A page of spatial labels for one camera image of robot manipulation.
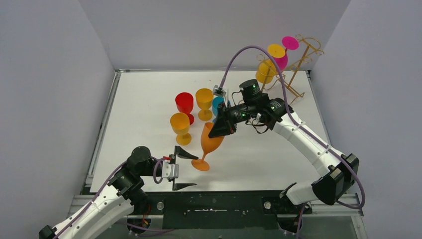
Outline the red wine glass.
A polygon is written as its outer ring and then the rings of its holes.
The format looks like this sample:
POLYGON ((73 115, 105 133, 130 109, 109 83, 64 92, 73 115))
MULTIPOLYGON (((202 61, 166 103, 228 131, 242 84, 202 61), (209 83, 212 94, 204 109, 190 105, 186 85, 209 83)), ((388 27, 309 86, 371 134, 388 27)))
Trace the red wine glass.
POLYGON ((175 97, 176 107, 179 112, 188 116, 190 125, 195 121, 194 116, 191 114, 194 108, 194 98, 188 92, 181 92, 175 97))

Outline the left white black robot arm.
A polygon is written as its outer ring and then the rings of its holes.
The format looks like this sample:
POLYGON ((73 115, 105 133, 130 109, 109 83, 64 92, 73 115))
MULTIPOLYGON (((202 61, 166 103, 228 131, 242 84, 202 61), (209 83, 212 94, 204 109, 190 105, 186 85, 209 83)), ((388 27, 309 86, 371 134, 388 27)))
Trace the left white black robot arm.
POLYGON ((143 214, 150 203, 142 190, 143 177, 168 179, 179 176, 176 158, 198 160, 180 146, 174 154, 160 160, 152 157, 146 146, 136 147, 128 159, 119 165, 96 194, 76 213, 55 226, 39 231, 40 239, 94 239, 126 215, 143 214))

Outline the cyan wine glass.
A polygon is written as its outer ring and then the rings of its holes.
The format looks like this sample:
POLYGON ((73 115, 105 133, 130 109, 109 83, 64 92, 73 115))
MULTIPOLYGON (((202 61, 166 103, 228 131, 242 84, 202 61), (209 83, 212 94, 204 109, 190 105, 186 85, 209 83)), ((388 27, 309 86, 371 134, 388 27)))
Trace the cyan wine glass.
POLYGON ((225 99, 223 97, 215 97, 212 101, 212 113, 216 117, 218 114, 218 105, 222 102, 224 102, 225 99))

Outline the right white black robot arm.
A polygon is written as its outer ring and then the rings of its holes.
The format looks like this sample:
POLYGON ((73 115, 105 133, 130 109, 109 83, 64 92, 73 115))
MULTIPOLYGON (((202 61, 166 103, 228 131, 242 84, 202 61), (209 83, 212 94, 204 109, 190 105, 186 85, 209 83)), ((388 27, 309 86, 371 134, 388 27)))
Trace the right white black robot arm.
POLYGON ((261 92, 256 79, 239 87, 243 103, 232 107, 219 104, 209 138, 231 135, 236 132, 237 123, 258 120, 291 143, 320 175, 312 183, 294 183, 285 189, 281 209, 291 214, 305 202, 320 200, 327 205, 338 202, 356 181, 359 159, 354 154, 343 154, 316 136, 283 99, 270 99, 261 92))

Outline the gold wire glass rack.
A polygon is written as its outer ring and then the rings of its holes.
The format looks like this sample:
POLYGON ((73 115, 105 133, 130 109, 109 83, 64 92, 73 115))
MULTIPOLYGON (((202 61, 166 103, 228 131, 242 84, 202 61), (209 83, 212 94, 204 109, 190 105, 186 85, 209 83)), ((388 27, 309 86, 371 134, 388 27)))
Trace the gold wire glass rack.
POLYGON ((261 91, 262 92, 268 92, 271 89, 273 89, 276 84, 283 83, 286 90, 289 91, 294 97, 291 100, 291 103, 293 103, 298 98, 303 98, 305 93, 297 91, 294 88, 294 80, 297 78, 298 72, 300 68, 304 64, 310 64, 313 61, 313 56, 322 56, 324 55, 324 50, 322 49, 322 44, 320 41, 314 37, 305 37, 301 34, 297 34, 296 36, 293 36, 296 38, 299 42, 299 48, 302 49, 303 53, 302 56, 296 60, 295 62, 290 63, 289 62, 289 54, 293 51, 288 50, 288 63, 284 70, 280 70, 277 63, 275 64, 275 67, 278 71, 278 75, 274 76, 272 81, 268 84, 261 84, 261 91))

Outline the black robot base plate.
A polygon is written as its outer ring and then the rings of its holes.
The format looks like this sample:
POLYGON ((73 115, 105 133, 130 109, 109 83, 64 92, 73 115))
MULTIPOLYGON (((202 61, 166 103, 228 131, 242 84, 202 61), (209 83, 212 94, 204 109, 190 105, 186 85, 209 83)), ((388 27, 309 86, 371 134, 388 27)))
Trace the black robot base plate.
POLYGON ((301 205, 293 205, 279 190, 151 192, 143 209, 127 223, 137 226, 162 220, 163 229, 244 229, 296 232, 301 205))

